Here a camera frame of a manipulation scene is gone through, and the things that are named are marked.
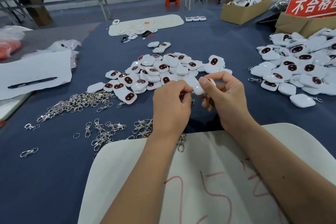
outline red sign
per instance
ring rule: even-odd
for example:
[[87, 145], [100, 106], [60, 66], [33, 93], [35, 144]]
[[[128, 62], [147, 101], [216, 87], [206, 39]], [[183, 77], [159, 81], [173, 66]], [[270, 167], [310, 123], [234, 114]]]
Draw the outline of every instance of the red sign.
[[334, 16], [336, 0], [291, 0], [285, 14], [307, 18]]

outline blue table mat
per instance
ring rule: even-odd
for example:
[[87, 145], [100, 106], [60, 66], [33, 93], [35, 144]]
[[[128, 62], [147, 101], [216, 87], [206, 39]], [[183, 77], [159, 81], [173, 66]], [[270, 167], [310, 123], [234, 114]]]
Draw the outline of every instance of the blue table mat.
[[[153, 117], [153, 91], [138, 95], [132, 105], [117, 109], [118, 98], [111, 99], [114, 106], [97, 113], [97, 108], [85, 108], [82, 112], [66, 113], [40, 123], [35, 131], [26, 131], [27, 123], [37, 124], [36, 119], [48, 107], [60, 100], [68, 100], [73, 94], [85, 92], [97, 82], [108, 82], [105, 73], [127, 69], [138, 56], [152, 54], [147, 44], [152, 41], [170, 42], [166, 52], [181, 52], [193, 59], [208, 61], [212, 54], [225, 59], [226, 68], [245, 86], [248, 108], [261, 125], [292, 123], [311, 133], [335, 157], [336, 102], [335, 97], [318, 95], [323, 103], [313, 107], [298, 108], [289, 96], [267, 91], [260, 83], [252, 83], [248, 67], [263, 60], [256, 52], [257, 46], [270, 44], [268, 36], [274, 32], [255, 22], [271, 14], [267, 12], [244, 25], [235, 25], [219, 19], [220, 10], [198, 10], [206, 21], [185, 22], [182, 26], [160, 29], [152, 38], [139, 36], [128, 43], [121, 43], [121, 36], [109, 36], [111, 22], [103, 22], [84, 40], [73, 70], [70, 83], [52, 89], [39, 90], [0, 129], [0, 223], [77, 223], [86, 180], [96, 153], [91, 141], [97, 136], [85, 138], [85, 124], [96, 118], [102, 124], [107, 121], [126, 124], [128, 128], [117, 131], [114, 140], [132, 135], [134, 122]], [[175, 14], [194, 16], [195, 11]], [[133, 18], [141, 19], [136, 13]], [[215, 111], [207, 112], [196, 96], [192, 106], [186, 133], [221, 130]], [[78, 139], [73, 135], [80, 133]], [[27, 158], [21, 152], [38, 147], [39, 151]]]

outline hand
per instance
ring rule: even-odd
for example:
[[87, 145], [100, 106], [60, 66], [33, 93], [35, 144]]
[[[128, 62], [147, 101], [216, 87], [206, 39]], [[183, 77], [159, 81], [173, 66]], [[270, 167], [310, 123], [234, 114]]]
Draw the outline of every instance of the hand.
[[[192, 88], [183, 80], [171, 81], [156, 89], [153, 96], [153, 133], [170, 139], [179, 139], [191, 113]], [[183, 102], [180, 93], [185, 92]]]
[[[206, 78], [223, 80], [214, 86]], [[202, 106], [211, 111], [216, 108], [222, 127], [230, 134], [244, 128], [247, 121], [253, 120], [247, 110], [243, 84], [228, 72], [208, 74], [199, 79], [199, 84], [206, 92], [202, 95]]]

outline orange stool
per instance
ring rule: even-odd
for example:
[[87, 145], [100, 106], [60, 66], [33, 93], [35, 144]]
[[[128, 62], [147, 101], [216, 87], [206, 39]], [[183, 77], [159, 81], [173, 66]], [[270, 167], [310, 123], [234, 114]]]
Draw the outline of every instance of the orange stool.
[[176, 0], [176, 2], [170, 2], [169, 0], [166, 0], [165, 2], [166, 7], [169, 7], [170, 3], [175, 3], [177, 6], [180, 6], [180, 0]]

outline cardboard box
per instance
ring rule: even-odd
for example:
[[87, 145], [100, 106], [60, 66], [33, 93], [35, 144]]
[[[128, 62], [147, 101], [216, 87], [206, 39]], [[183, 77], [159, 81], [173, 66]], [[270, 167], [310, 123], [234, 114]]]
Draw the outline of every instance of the cardboard box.
[[323, 28], [336, 28], [336, 16], [324, 18], [305, 18], [281, 13], [276, 22], [275, 33], [291, 34], [297, 32], [305, 38]]
[[230, 1], [232, 0], [227, 0], [223, 4], [220, 19], [222, 21], [232, 22], [239, 25], [266, 12], [272, 3], [272, 0], [263, 0], [258, 4], [244, 7], [238, 5], [228, 5], [227, 3]]
[[27, 7], [26, 10], [39, 27], [53, 23], [48, 10], [43, 6], [43, 0], [20, 0], [23, 5], [42, 5], [38, 8]]

